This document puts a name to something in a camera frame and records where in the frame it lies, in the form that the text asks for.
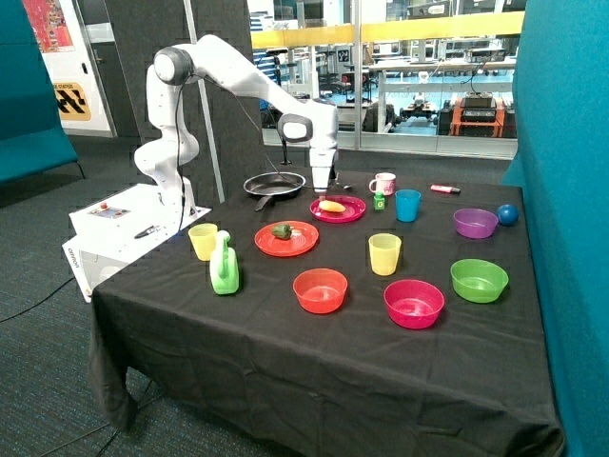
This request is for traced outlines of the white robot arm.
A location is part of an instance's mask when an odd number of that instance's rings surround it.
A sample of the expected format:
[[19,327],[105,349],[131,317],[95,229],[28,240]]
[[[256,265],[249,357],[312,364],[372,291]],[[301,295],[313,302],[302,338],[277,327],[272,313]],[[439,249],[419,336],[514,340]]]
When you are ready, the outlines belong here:
[[238,97],[262,99],[281,114],[278,130],[289,143],[309,145],[313,188],[325,193],[338,156],[338,110],[316,100],[299,100],[273,82],[220,37],[208,34],[194,44],[159,50],[147,69],[147,117],[160,137],[135,152],[138,169],[160,188],[162,205],[179,211],[194,206],[191,185],[180,166],[200,151],[188,128],[187,86],[208,79]]

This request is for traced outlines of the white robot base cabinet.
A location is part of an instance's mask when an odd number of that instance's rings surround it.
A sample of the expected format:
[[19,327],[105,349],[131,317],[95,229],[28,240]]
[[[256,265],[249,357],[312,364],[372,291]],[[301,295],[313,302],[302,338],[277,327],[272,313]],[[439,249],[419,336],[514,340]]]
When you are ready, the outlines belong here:
[[208,212],[190,206],[184,217],[173,220],[160,189],[137,184],[71,213],[75,236],[63,251],[85,301],[96,286]]

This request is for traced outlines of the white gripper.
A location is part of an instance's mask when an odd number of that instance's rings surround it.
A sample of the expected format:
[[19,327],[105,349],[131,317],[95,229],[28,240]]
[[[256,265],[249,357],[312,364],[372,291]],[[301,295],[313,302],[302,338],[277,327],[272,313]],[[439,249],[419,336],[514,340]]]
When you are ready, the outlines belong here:
[[309,165],[311,167],[313,188],[320,192],[319,199],[326,199],[326,192],[333,176],[337,149],[311,148],[309,150]]

